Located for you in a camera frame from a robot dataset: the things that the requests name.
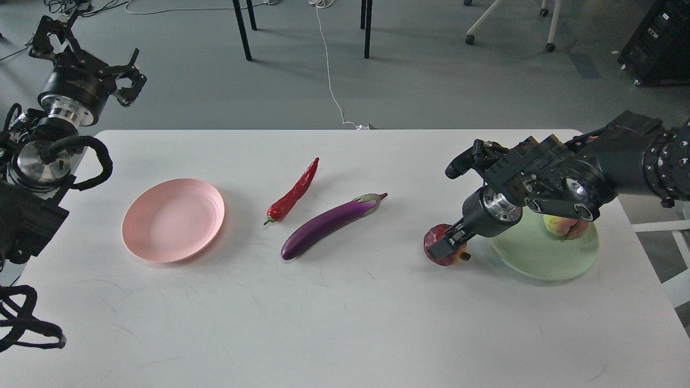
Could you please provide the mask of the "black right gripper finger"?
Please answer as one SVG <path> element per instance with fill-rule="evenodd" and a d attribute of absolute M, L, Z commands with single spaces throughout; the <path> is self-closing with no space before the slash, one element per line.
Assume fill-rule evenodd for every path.
<path fill-rule="evenodd" d="M 434 259 L 442 259 L 455 253 L 468 242 L 468 232 L 464 230 L 464 218 L 444 228 L 438 239 L 428 247 L 428 254 Z"/>

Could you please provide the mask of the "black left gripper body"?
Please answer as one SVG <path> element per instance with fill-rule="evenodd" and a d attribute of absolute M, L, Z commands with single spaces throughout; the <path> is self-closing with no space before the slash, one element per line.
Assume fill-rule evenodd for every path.
<path fill-rule="evenodd" d="M 109 65 L 83 49 L 72 32 L 76 19 L 76 15 L 68 20 L 42 16 L 28 54 L 53 64 L 37 96 L 46 117 L 74 127 L 93 126 L 111 96 L 121 106 L 130 107 L 148 78 L 136 66 L 138 49 L 124 65 Z"/>

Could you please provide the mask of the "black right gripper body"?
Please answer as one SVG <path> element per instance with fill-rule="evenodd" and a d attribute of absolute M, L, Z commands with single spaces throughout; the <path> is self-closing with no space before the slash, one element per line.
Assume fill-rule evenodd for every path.
<path fill-rule="evenodd" d="M 464 235 L 495 237 L 519 223 L 523 208 L 511 204 L 500 192 L 482 186 L 463 203 Z"/>

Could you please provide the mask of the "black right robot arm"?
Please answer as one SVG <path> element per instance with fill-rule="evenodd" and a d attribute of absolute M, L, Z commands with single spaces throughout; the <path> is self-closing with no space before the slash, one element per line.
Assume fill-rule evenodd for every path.
<path fill-rule="evenodd" d="M 567 142 L 555 135 L 541 142 L 528 137 L 507 148 L 477 139 L 445 175 L 456 179 L 475 170 L 483 185 L 426 252 L 440 259 L 473 237 L 498 236 L 519 223 L 525 207 L 594 221 L 620 194 L 656 196 L 664 208 L 688 201 L 688 140 L 688 123 L 666 129 L 660 120 L 629 111 Z"/>

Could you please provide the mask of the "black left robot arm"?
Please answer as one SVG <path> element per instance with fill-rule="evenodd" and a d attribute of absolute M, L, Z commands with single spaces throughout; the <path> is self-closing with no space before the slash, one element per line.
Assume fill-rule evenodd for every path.
<path fill-rule="evenodd" d="M 67 192 L 99 186 L 113 174 L 106 145 L 79 128 L 95 125 L 109 98 L 129 107 L 147 81 L 136 68 L 138 50 L 114 66 L 80 46 L 72 25 L 82 14 L 78 8 L 67 20 L 42 17 L 27 43 L 31 57 L 53 66 L 39 108 L 15 103 L 2 125 L 2 351 L 66 345 L 58 325 L 34 316 L 36 290 L 16 281 L 66 220 L 60 203 Z"/>

